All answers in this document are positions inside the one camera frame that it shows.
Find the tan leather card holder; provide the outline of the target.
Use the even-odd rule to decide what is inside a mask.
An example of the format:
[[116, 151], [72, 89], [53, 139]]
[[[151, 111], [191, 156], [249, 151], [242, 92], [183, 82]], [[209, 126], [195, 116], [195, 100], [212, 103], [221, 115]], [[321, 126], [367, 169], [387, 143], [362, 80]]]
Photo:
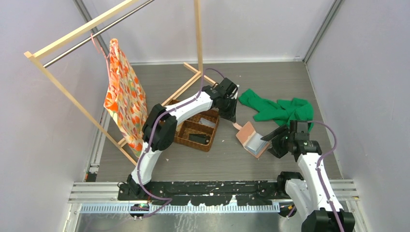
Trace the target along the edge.
[[233, 126], [238, 130], [236, 138], [243, 148], [258, 159], [264, 151], [267, 150], [268, 141], [262, 140], [262, 135], [259, 134], [253, 124], [248, 121], [243, 126], [238, 123], [233, 123]]

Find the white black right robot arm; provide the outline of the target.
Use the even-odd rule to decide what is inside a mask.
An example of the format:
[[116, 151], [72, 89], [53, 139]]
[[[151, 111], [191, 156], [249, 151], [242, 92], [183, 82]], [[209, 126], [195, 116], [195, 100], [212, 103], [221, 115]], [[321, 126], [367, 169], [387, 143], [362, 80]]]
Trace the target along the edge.
[[309, 128], [314, 120], [292, 120], [261, 138], [271, 142], [268, 151], [277, 158], [291, 153], [300, 172], [281, 172], [276, 192], [282, 198], [291, 198], [293, 210], [303, 220], [303, 232], [352, 232], [355, 218], [338, 201], [324, 167], [319, 142], [311, 140]]

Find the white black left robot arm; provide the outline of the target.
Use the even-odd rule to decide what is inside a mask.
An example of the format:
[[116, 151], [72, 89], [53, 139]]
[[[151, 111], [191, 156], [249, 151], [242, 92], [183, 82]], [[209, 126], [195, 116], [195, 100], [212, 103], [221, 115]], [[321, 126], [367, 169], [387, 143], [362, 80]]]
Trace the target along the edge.
[[221, 118], [236, 122], [237, 92], [239, 86], [228, 78], [213, 86], [204, 86], [193, 96], [176, 104], [156, 104], [143, 125], [142, 153], [135, 169], [127, 179], [130, 194], [143, 200], [148, 194], [147, 183], [162, 153], [174, 141], [176, 128], [190, 117], [216, 108]]

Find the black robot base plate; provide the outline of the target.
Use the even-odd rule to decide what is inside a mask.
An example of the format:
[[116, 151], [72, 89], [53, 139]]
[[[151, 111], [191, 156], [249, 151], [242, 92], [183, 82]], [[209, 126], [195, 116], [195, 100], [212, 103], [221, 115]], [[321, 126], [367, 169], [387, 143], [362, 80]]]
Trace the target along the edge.
[[239, 206], [270, 205], [273, 200], [289, 200], [284, 186], [276, 181], [151, 181], [142, 189], [133, 181], [119, 182], [118, 200], [143, 201], [153, 205]]

